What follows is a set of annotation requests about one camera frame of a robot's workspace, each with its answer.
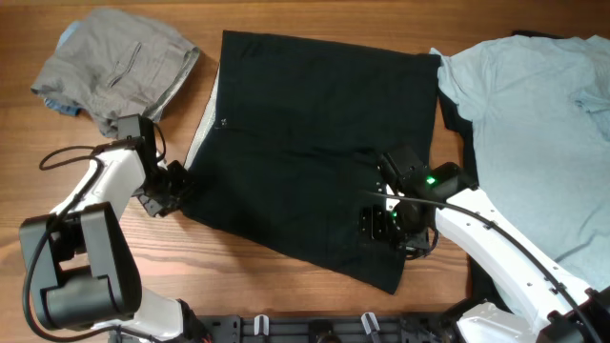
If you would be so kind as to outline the light blue t-shirt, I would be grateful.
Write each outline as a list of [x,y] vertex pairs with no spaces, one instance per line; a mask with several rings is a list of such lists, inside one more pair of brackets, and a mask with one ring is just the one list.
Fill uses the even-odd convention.
[[441,60],[440,90],[473,129],[478,182],[565,270],[609,283],[609,42],[512,37]]

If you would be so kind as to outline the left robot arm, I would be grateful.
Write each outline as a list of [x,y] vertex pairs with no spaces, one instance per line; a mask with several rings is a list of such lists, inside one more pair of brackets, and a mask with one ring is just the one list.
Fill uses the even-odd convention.
[[131,198],[151,217],[180,209],[192,182],[182,165],[165,163],[164,139],[151,119],[118,121],[115,141],[83,147],[90,166],[50,213],[26,219],[19,239],[26,275],[22,308],[39,337],[76,342],[101,333],[122,342],[210,342],[189,305],[143,287],[120,227]]

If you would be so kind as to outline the folded grey shorts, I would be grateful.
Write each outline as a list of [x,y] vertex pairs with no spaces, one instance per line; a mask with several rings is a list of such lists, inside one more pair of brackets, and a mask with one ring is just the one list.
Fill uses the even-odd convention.
[[96,9],[45,62],[30,89],[85,110],[104,136],[115,138],[123,116],[159,121],[200,53],[160,21]]

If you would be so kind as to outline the blue garment under grey shorts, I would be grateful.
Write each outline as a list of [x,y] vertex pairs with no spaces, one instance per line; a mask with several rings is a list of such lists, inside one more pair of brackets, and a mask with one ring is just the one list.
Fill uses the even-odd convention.
[[[70,23],[60,35],[56,48],[59,49],[80,26],[80,21]],[[77,116],[81,111],[79,107],[63,105],[59,101],[50,98],[45,98],[44,104],[47,108],[68,116]]]

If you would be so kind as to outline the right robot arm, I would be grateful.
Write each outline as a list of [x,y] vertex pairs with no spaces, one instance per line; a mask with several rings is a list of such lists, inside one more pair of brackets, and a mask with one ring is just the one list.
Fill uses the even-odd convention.
[[493,205],[457,164],[432,170],[407,146],[377,160],[382,205],[363,208],[359,230],[413,260],[441,236],[459,245],[511,298],[515,313],[487,297],[458,302],[432,319],[406,319],[429,342],[606,342],[609,291],[597,291],[554,262]]

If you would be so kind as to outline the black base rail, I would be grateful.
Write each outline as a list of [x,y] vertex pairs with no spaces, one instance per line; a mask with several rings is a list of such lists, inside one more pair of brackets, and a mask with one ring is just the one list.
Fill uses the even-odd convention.
[[112,333],[111,342],[416,343],[461,342],[457,327],[439,313],[378,316],[254,318],[238,315],[177,319],[137,318]]

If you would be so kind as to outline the black shorts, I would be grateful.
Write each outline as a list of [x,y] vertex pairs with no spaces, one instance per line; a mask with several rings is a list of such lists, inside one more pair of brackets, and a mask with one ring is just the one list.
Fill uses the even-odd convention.
[[378,158],[429,158],[438,56],[225,31],[215,119],[190,165],[191,220],[387,293],[405,255],[368,242]]

